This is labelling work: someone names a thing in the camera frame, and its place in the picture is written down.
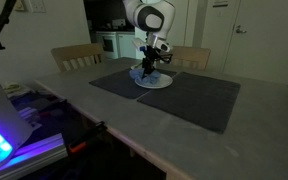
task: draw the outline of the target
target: door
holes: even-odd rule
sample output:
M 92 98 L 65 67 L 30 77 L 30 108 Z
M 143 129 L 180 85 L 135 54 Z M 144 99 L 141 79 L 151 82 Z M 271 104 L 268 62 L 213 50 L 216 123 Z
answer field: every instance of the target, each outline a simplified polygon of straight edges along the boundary
M 240 1 L 224 72 L 288 85 L 288 1 Z

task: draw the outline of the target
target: gray placemat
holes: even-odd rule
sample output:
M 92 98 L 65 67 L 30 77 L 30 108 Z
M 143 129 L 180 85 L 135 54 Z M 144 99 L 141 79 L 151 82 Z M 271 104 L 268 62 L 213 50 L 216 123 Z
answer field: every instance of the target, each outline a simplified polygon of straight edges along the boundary
M 180 73 L 169 87 L 151 91 L 138 101 L 224 133 L 239 89 L 237 83 Z
M 134 79 L 130 77 L 129 71 L 130 69 L 126 69 L 91 81 L 90 84 L 129 99 L 136 99 L 150 91 L 150 89 L 136 85 Z M 157 71 L 171 77 L 176 74 L 176 72 L 162 69 L 157 69 Z

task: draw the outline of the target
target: chair backrest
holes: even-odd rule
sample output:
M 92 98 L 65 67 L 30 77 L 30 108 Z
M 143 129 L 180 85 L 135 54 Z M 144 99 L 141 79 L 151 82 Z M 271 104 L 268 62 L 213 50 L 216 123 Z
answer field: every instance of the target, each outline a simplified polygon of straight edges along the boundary
M 174 46 L 168 54 L 173 54 L 170 64 L 204 71 L 210 56 L 210 49 Z
M 103 62 L 103 47 L 101 44 L 82 44 L 54 48 L 51 53 L 61 72 Z

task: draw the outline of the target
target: white cabinet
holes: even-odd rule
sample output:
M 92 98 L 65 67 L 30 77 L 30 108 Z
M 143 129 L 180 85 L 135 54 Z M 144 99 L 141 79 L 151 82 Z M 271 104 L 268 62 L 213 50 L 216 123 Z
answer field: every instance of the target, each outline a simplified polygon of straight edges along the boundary
M 134 33 L 118 33 L 119 56 L 136 58 L 136 49 L 133 45 Z

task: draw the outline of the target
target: gray table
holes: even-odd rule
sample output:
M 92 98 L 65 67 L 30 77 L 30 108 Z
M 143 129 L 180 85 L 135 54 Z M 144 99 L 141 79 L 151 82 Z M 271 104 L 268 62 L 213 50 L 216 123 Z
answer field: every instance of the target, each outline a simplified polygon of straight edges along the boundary
M 36 80 L 167 173 L 167 179 L 288 179 L 288 87 L 161 65 L 241 84 L 223 135 L 88 82 L 137 64 L 122 58 Z

